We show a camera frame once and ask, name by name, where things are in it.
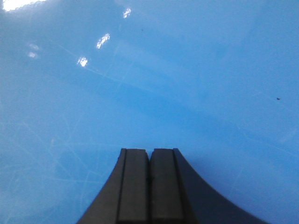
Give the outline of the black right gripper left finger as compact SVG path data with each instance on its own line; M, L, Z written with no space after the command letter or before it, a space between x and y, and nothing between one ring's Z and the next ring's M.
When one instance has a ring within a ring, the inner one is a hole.
M111 175L78 223L149 223L148 166L144 149L123 148Z

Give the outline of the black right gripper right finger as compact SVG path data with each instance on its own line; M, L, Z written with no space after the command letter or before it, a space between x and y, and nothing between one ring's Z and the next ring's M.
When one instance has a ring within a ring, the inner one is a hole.
M263 224L211 187L177 149L156 148L150 159L153 224Z

